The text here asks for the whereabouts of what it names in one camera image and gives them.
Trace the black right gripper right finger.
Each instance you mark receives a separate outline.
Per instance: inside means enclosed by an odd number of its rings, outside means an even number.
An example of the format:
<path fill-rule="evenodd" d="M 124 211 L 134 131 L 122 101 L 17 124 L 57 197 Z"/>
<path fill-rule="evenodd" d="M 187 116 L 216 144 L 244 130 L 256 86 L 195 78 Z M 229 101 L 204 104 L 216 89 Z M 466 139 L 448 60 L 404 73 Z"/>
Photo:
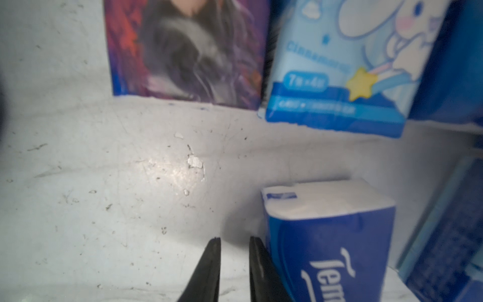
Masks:
<path fill-rule="evenodd" d="M 292 301 L 269 252 L 258 237 L 250 238 L 249 264 L 251 302 Z"/>

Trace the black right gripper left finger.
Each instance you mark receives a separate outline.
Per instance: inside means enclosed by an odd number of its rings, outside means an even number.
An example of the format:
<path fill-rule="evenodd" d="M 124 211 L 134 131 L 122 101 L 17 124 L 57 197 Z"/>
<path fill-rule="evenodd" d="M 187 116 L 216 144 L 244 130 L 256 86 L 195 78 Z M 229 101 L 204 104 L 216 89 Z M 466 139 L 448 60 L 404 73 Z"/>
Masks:
<path fill-rule="evenodd" d="M 218 302 L 220 293 L 221 239 L 211 239 L 178 302 Z"/>

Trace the blue Tempo pack third row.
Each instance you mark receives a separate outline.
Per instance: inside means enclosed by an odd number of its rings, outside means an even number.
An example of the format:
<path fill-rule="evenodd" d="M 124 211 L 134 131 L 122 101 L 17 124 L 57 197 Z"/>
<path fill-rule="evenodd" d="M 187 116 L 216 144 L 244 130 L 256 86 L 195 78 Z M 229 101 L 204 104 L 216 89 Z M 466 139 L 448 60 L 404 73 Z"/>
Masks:
<path fill-rule="evenodd" d="M 380 301 L 395 201 L 362 179 L 262 190 L 265 244 L 293 301 Z"/>

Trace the blue barcode tissue pack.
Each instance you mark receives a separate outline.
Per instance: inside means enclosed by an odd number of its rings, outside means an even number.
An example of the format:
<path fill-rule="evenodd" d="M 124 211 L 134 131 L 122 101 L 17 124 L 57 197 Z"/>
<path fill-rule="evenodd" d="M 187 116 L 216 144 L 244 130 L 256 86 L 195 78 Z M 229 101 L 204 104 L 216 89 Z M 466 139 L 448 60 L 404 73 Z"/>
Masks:
<path fill-rule="evenodd" d="M 482 301 L 482 157 L 458 163 L 398 274 L 420 301 Z"/>

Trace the blue red pack second row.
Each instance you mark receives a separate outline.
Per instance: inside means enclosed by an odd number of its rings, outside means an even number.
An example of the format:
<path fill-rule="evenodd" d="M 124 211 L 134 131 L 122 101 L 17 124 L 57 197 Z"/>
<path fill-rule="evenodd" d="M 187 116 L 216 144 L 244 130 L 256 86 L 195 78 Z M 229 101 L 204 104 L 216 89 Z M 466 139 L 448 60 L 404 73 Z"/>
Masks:
<path fill-rule="evenodd" d="M 115 96 L 257 110 L 269 1 L 105 1 Z"/>

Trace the light blue tissue pack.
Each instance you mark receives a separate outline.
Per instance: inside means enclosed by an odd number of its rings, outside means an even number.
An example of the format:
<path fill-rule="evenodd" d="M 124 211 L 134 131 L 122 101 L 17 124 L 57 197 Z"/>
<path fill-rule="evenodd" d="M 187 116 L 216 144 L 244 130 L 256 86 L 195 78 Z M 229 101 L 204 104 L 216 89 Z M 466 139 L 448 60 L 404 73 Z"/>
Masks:
<path fill-rule="evenodd" d="M 448 1 L 273 1 L 260 116 L 400 138 Z"/>

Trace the dark blue Tempo tissue pack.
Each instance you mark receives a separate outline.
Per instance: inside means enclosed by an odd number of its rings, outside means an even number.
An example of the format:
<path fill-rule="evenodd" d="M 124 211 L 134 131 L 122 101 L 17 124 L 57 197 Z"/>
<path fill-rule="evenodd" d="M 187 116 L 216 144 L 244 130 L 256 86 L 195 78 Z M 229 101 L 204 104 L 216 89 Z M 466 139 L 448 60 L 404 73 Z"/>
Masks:
<path fill-rule="evenodd" d="M 449 6 L 409 118 L 482 126 L 482 1 Z"/>

